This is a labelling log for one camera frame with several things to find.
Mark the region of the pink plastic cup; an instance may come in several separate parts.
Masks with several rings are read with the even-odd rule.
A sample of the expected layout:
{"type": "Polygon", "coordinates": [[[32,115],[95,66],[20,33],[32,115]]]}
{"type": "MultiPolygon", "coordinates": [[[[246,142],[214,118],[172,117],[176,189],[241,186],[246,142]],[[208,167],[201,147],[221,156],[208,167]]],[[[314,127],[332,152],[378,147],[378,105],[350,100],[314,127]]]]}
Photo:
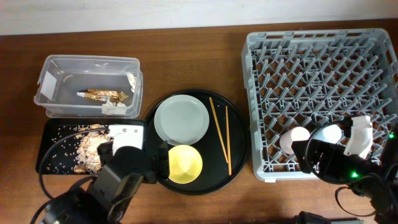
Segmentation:
{"type": "Polygon", "coordinates": [[[304,127],[295,127],[281,135],[279,139],[280,148],[286,154],[293,154],[292,143],[294,141],[306,141],[310,137],[310,132],[304,127]]]}

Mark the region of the yellow bowl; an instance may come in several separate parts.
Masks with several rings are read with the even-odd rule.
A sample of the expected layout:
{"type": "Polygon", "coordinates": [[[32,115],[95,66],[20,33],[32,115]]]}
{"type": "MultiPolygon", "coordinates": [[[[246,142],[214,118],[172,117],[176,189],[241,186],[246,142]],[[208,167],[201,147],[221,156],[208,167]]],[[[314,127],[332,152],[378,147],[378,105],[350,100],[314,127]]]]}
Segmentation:
{"type": "Polygon", "coordinates": [[[192,146],[179,145],[169,150],[169,179],[178,184],[193,182],[201,173],[203,161],[192,146]]]}

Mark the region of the wooden chopstick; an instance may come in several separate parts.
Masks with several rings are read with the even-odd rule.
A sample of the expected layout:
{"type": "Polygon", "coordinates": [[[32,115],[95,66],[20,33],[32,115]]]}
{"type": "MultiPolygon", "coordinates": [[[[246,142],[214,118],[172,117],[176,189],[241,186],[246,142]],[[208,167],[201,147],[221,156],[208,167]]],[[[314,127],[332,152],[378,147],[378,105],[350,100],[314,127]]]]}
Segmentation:
{"type": "Polygon", "coordinates": [[[217,129],[218,137],[219,137],[219,140],[220,140],[221,148],[223,150],[224,158],[226,160],[226,163],[228,164],[228,156],[227,156],[226,149],[225,149],[225,146],[224,146],[224,141],[223,141],[223,137],[222,137],[222,133],[221,133],[221,129],[220,129],[220,126],[219,126],[218,117],[216,115],[216,111],[215,111],[215,107],[214,107],[214,104],[213,104],[212,97],[209,97],[209,101],[210,101],[210,106],[211,106],[211,110],[212,110],[212,113],[213,113],[216,129],[217,129]]]}
{"type": "Polygon", "coordinates": [[[229,113],[228,106],[225,106],[225,115],[226,115],[226,144],[227,144],[227,158],[228,158],[228,175],[232,175],[232,165],[231,165],[231,145],[230,145],[230,136],[229,136],[229,113]]]}

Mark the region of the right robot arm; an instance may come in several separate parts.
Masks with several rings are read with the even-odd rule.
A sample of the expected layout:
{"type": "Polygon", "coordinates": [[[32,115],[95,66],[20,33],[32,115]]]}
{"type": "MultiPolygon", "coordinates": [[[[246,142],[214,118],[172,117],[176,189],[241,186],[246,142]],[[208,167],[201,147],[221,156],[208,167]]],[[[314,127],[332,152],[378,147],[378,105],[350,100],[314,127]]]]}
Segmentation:
{"type": "Polygon", "coordinates": [[[343,146],[316,139],[295,141],[292,148],[302,172],[341,185],[336,200],[340,190],[352,190],[371,199],[377,223],[397,223],[397,126],[388,136],[379,165],[355,154],[346,156],[343,146]]]}

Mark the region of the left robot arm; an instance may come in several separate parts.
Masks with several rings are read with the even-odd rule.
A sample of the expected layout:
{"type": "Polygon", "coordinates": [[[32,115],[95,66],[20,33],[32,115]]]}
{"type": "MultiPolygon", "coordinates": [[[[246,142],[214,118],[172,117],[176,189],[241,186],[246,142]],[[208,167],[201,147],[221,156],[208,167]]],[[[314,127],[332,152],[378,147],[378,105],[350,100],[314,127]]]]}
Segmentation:
{"type": "Polygon", "coordinates": [[[98,154],[103,168],[99,175],[76,181],[58,197],[48,196],[35,212],[35,223],[119,223],[141,184],[155,184],[169,176],[168,142],[158,145],[158,156],[132,146],[112,152],[113,142],[102,143],[98,154]]]}

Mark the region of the grey-green plate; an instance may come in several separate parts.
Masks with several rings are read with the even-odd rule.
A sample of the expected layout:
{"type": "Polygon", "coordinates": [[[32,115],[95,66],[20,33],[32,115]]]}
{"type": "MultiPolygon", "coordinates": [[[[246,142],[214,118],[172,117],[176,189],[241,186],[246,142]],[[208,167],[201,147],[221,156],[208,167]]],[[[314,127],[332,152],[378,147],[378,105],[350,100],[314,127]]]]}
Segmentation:
{"type": "Polygon", "coordinates": [[[190,95],[165,99],[154,115],[156,133],[173,146],[195,144],[206,134],[209,125],[206,106],[190,95]]]}

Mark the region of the blue plastic cup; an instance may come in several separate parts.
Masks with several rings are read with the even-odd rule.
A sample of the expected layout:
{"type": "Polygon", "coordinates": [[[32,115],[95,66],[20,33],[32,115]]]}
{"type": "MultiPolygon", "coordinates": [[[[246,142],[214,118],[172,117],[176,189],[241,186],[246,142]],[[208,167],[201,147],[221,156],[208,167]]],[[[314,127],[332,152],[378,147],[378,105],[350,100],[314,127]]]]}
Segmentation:
{"type": "Polygon", "coordinates": [[[325,127],[314,137],[316,140],[336,144],[341,139],[341,129],[337,124],[325,127]]]}

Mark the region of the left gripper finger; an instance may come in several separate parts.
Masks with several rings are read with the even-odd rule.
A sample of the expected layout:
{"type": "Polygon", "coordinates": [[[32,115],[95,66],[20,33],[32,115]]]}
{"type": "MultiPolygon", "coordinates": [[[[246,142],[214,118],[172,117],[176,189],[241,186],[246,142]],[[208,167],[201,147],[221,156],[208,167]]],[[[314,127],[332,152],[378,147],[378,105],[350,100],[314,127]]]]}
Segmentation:
{"type": "Polygon", "coordinates": [[[104,142],[97,147],[97,152],[101,162],[101,166],[104,167],[113,158],[113,142],[104,142]]]}
{"type": "Polygon", "coordinates": [[[163,141],[159,145],[157,173],[159,179],[167,179],[170,174],[169,146],[167,141],[163,141]]]}

